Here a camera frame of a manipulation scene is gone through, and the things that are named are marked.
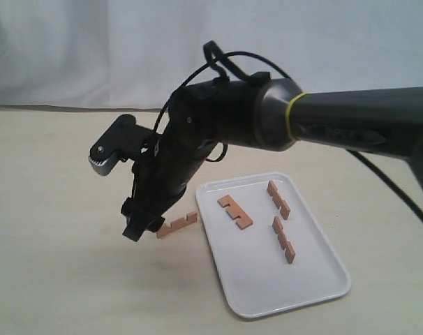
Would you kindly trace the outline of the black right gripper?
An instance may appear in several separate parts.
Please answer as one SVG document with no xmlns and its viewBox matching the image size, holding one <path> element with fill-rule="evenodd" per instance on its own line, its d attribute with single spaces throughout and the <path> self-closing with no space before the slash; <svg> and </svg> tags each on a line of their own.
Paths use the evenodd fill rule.
<svg viewBox="0 0 423 335">
<path fill-rule="evenodd" d="M 160 216 L 219 143 L 247 147 L 256 139 L 254 110 L 260 87 L 245 82 L 193 84 L 169 101 L 169 122 L 156 145 L 141 156 L 132 198 L 121 207 L 123 236 L 138 242 L 144 231 L 158 232 Z"/>
</svg>

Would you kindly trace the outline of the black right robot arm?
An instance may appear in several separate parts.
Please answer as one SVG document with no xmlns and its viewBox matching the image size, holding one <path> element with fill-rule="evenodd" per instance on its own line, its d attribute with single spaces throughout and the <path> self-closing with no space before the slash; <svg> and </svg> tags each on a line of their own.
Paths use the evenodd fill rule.
<svg viewBox="0 0 423 335">
<path fill-rule="evenodd" d="M 218 143 L 285 151 L 309 141 L 401 159 L 423 190 L 423 87 L 307 94 L 291 80 L 178 88 L 169 122 L 135 162 L 124 236 L 157 231 Z"/>
</svg>

